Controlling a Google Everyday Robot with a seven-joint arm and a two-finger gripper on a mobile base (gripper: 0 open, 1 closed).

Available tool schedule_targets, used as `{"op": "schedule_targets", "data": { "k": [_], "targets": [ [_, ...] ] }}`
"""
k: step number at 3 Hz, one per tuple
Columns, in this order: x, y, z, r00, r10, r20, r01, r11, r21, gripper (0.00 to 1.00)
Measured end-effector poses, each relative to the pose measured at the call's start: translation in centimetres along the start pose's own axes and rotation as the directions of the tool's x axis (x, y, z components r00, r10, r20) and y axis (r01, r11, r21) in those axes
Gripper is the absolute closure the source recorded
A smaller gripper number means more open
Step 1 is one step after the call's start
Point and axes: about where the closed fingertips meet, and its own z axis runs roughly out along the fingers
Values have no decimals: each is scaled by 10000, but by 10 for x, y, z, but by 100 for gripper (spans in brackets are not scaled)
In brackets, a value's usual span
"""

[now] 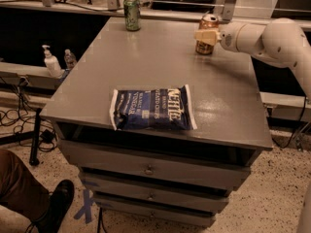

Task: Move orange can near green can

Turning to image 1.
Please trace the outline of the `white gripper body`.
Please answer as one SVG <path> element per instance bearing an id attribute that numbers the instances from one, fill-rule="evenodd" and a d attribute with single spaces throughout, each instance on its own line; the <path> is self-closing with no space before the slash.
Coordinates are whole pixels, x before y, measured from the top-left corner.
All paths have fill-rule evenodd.
<path id="1" fill-rule="evenodd" d="M 242 22 L 231 22 L 220 25 L 220 45 L 225 50 L 241 52 L 242 49 L 238 46 L 238 40 L 244 26 L 245 23 Z"/>

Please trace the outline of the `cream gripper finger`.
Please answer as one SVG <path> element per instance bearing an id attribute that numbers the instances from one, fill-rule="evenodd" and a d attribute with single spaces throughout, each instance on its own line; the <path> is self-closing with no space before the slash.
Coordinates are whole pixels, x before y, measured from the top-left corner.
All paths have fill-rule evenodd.
<path id="1" fill-rule="evenodd" d="M 207 45 L 214 46 L 221 40 L 218 29 L 199 29 L 194 33 L 194 39 Z"/>

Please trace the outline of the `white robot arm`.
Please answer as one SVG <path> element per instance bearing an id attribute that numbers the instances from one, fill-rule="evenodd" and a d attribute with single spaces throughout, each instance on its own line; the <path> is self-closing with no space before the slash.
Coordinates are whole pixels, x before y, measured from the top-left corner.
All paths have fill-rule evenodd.
<path id="1" fill-rule="evenodd" d="M 310 45 L 292 20 L 266 25 L 232 22 L 195 37 L 225 50 L 248 53 L 277 67 L 289 67 L 310 91 Z M 202 233 L 310 233 L 310 150 L 274 148 L 255 162 L 250 179 L 233 193 L 217 223 Z"/>

